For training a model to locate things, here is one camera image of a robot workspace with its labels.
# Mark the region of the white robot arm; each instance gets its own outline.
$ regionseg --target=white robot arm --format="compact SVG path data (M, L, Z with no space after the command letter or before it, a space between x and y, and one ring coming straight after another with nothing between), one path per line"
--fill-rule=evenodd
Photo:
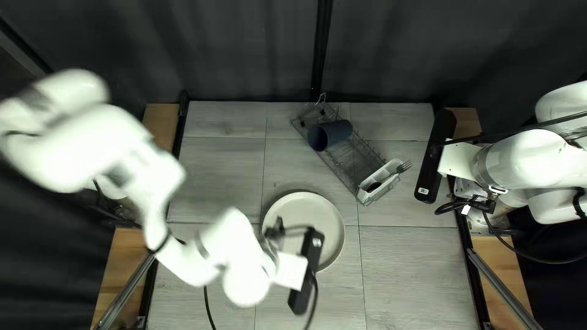
M72 193L99 178L111 194L128 196L143 215L147 248L190 285L200 287L223 274L224 292L241 307L262 300L273 283L301 289L308 260L263 249L236 208L185 244L173 238L165 208L185 172L108 99L105 82L85 70L40 80L0 103L0 153L48 190Z
M536 105L539 122L585 110L587 82L548 93ZM470 198L479 191L498 197L501 206L498 203L494 217L529 205L539 223L578 220L587 210L587 196L577 195L577 187L587 187L586 147L587 116L527 130L488 146L446 145L438 172L460 178L455 189L459 197Z

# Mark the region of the white plate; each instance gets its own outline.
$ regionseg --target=white plate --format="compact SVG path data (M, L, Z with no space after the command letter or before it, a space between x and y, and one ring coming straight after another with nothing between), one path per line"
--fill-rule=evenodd
M283 196L267 211L263 219L262 233L267 227L273 227L278 217L283 219L285 228L311 225L324 234L318 271L330 266L342 251L345 243L345 226L342 216L326 198L307 192ZM283 251L299 254L302 243L302 235L285 237Z

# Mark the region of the tile surface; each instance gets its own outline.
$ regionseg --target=tile surface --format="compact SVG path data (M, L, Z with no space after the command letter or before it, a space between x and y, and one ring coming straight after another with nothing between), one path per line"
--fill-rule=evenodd
M185 183L174 195L168 222L213 223L235 206L259 222L265 139L184 138Z
M184 137L265 137L267 102L190 102Z
M347 226L345 230L345 246L340 256L317 273L318 305L311 329L366 329L359 233L356 226ZM257 305L256 330L303 329L308 313L295 316L288 307L288 295L287 289L271 289Z
M400 175L401 181L386 195L368 207L359 204L360 225L391 225L411 227L456 227L452 212L434 215L434 210L450 201L448 182L443 179L434 204L425 204L414 198L414 188L427 142L371 141L388 161L394 157L411 159L413 166Z
M472 330L455 228L360 227L368 330Z
M428 141L434 124L428 103L351 103L350 115L366 140Z
M345 225L357 224L355 197L304 140L267 139L262 213L295 190L324 196L338 209Z
M318 273L312 329L476 329L457 230L438 228L455 227L454 216L433 214L448 201L448 185L443 182L434 205L413 197L433 124L431 106L339 106L341 117L350 119L382 156L414 163L390 193L357 207L354 196L289 124L303 103L191 102L180 157L187 179L170 205L172 231L190 238L228 206L259 223L286 193L313 191L336 206L347 226L341 255ZM246 309L226 298L219 281L209 285L208 294L218 329L297 330L308 317L292 314L284 288L272 287L256 308ZM210 329L203 290L160 265L149 329Z
M203 224L170 224L174 235L188 240ZM226 298L219 279L208 286L210 313L218 329L254 330L255 308L240 308ZM151 310L149 330L210 329L204 290L192 287L159 265Z

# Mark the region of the cup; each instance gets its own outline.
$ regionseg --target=cup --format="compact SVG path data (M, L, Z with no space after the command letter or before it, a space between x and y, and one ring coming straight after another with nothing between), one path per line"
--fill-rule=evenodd
M320 123L308 129L308 144L316 151L324 151L352 133L353 125L346 119Z

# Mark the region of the dish rack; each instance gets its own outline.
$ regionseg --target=dish rack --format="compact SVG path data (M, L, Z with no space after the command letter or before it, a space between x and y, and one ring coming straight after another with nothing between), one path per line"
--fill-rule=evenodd
M305 111L289 122L307 141L306 134L312 125L342 120L338 111L338 107L332 109L326 103L326 95L323 93L318 102L314 105L306 105ZM386 165L386 160L381 158L380 153L370 146L369 142L365 141L355 129L346 140L316 153L363 206L369 206L377 201L400 180L399 176L396 176L393 182L374 191L367 199L361 199L357 196L360 190L359 185Z

